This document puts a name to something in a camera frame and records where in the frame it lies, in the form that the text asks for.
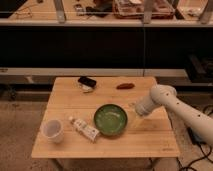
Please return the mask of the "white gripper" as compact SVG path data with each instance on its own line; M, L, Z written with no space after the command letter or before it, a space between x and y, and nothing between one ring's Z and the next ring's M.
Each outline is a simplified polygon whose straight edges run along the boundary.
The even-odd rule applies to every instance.
M139 125L139 115L147 116L151 114L157 108L157 104L147 95L140 98L136 103L129 103L129 107L131 109L130 128L136 129Z

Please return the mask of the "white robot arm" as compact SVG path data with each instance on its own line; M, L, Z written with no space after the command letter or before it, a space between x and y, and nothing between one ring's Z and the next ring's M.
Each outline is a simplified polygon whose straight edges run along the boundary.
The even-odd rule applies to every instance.
M213 118L178 99L176 89L172 86L152 86L147 95L136 101L134 110L139 116L148 116L161 106L179 116L200 138L213 147Z

